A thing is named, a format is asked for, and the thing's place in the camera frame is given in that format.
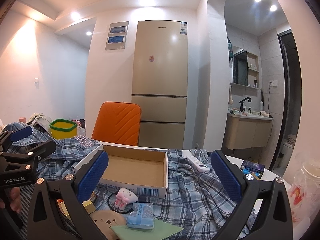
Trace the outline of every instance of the refrigerator door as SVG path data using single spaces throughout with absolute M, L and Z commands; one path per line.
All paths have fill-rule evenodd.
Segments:
M 186 98 L 132 96 L 131 102 L 141 107 L 142 121 L 185 122 Z
M 138 22 L 132 94 L 187 96 L 188 40 L 181 22 Z
M 139 146 L 164 149 L 182 149 L 183 123 L 141 122 Z

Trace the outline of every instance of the blue gripper pad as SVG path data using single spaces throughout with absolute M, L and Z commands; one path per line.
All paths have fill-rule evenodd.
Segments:
M 211 154 L 211 166 L 221 181 L 229 198 L 239 203 L 242 198 L 241 185 L 216 151 Z
M 100 156 L 95 160 L 91 168 L 84 175 L 83 179 L 79 182 L 77 199 L 80 203 L 87 201 L 90 198 L 94 188 L 105 172 L 108 162 L 108 154 L 105 151 L 102 151 Z
M 25 127 L 21 130 L 15 131 L 11 134 L 10 140 L 12 142 L 17 142 L 22 140 L 23 138 L 26 138 L 32 134 L 32 128 L 31 126 Z

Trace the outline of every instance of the chair backrest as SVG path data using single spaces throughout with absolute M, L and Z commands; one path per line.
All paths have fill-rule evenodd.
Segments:
M 102 104 L 92 139 L 138 145 L 141 108 L 132 103 L 105 102 Z

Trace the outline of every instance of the white box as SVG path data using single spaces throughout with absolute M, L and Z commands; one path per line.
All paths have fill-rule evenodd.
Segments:
M 109 157 L 108 167 L 99 181 L 101 184 L 124 187 L 138 196 L 165 198 L 168 187 L 166 152 L 102 142 L 75 166 L 75 170 L 89 163 L 98 150 L 104 150 Z

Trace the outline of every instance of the brown bear-shaped plate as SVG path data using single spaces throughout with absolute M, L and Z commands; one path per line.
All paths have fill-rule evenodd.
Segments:
M 109 240 L 119 239 L 112 231 L 112 226 L 123 226 L 127 224 L 125 218 L 121 214 L 111 210 L 95 211 L 90 214 L 90 217 Z

